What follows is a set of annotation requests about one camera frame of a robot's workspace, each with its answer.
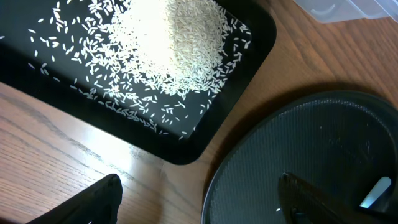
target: black round plate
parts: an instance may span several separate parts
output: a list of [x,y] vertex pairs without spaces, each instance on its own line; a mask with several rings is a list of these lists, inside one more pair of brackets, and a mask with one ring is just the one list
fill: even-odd
[[202,224],[285,223],[277,194],[283,172],[351,208],[381,177],[390,177],[393,189],[397,118],[389,103],[354,91],[319,93],[285,106],[221,163],[206,194]]

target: clear plastic container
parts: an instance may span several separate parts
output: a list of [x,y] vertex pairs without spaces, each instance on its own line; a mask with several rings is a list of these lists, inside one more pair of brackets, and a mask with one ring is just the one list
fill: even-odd
[[398,22],[398,0],[294,0],[318,22],[392,17]]

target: rectangular black tray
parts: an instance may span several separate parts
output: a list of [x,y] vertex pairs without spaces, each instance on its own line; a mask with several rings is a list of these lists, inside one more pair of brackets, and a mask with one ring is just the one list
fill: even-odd
[[[57,69],[47,67],[50,76],[41,75],[37,71],[33,73],[27,64],[32,63],[36,68],[40,68],[41,63],[32,62],[34,58],[32,56],[33,49],[29,45],[30,41],[25,41],[26,43],[24,42],[18,46],[6,43],[9,43],[9,41],[18,42],[18,38],[21,38],[21,36],[25,40],[29,39],[27,29],[30,29],[32,24],[37,23],[37,19],[40,18],[37,13],[32,13],[32,11],[40,10],[40,8],[38,9],[40,4],[37,1],[0,2],[0,21],[2,21],[0,36],[6,36],[5,39],[0,40],[0,66],[2,67],[0,81],[166,161],[174,164],[191,163],[198,159],[205,150],[271,51],[276,39],[276,27],[273,19],[256,3],[242,0],[218,0],[217,2],[235,19],[237,18],[249,28],[251,31],[251,45],[248,49],[244,49],[242,61],[237,64],[234,72],[228,76],[222,92],[213,98],[210,108],[201,115],[199,114],[200,107],[192,109],[195,110],[197,117],[193,121],[187,121],[186,123],[189,123],[190,126],[195,126],[196,129],[188,133],[184,139],[179,140],[181,134],[176,131],[169,131],[166,136],[159,134],[159,132],[155,133],[141,123],[133,122],[113,110],[106,109],[105,106],[100,105],[97,101],[82,97],[79,92],[69,87],[69,83],[67,85],[64,84],[64,80],[56,82],[51,78],[59,77],[61,79],[65,77],[65,80],[69,79],[70,82],[73,82],[70,77],[65,75],[67,72],[77,72],[70,62],[58,62],[60,66],[57,65]],[[39,3],[53,6],[56,1],[42,0]],[[42,17],[46,18],[49,16],[48,14],[42,15]],[[178,98],[177,96],[162,96],[160,93],[157,96],[163,98],[160,99],[160,104],[162,105],[166,105],[170,98],[173,98],[174,101]],[[189,104],[194,101],[207,100],[207,96],[207,93],[197,94],[193,98],[187,98],[184,103]]]

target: wood grain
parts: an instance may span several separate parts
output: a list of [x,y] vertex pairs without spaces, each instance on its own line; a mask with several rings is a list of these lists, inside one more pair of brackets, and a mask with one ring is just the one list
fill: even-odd
[[201,158],[175,166],[0,83],[0,217],[24,223],[104,177],[123,182],[119,223],[200,223],[223,156],[267,114],[318,91],[361,90],[398,106],[398,24],[319,24],[292,0],[258,0],[272,52]]

